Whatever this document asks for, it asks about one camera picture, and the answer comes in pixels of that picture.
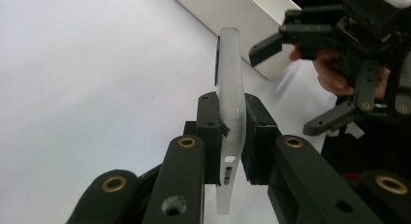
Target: clear plastic piece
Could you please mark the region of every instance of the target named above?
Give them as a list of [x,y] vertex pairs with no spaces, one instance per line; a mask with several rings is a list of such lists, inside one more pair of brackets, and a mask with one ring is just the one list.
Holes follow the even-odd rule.
[[226,215],[230,211],[238,162],[245,142],[246,111],[238,30],[223,28],[218,48],[216,84],[219,111],[228,132],[222,140],[217,211]]

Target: white table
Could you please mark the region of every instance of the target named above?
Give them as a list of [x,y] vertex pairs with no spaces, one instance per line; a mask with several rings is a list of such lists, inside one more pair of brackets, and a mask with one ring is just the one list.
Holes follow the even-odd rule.
[[[0,0],[0,223],[64,223],[100,174],[160,164],[215,89],[215,47],[175,0]],[[283,134],[333,106],[310,62],[243,73]],[[267,187],[238,171],[230,215],[205,188],[205,223],[275,223]]]

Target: human hand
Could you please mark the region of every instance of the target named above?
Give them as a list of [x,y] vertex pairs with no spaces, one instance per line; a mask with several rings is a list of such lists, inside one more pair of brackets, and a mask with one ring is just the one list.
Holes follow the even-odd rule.
[[[295,46],[290,54],[290,60],[296,61],[299,59],[300,47]],[[354,88],[338,73],[341,63],[342,59],[340,55],[329,49],[320,49],[317,59],[313,61],[314,68],[318,73],[318,81],[324,89],[335,95],[352,95]],[[390,70],[387,68],[383,66],[378,68],[378,78],[375,89],[376,99],[384,99],[389,75]]]

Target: transparent acrylic part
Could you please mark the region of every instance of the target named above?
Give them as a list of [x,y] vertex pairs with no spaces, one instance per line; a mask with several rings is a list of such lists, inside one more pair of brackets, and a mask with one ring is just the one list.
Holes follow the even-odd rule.
[[230,211],[238,162],[245,142],[246,124],[239,33],[235,28],[221,30],[217,63],[220,118],[229,129],[228,135],[222,140],[217,211],[220,215],[226,215]]

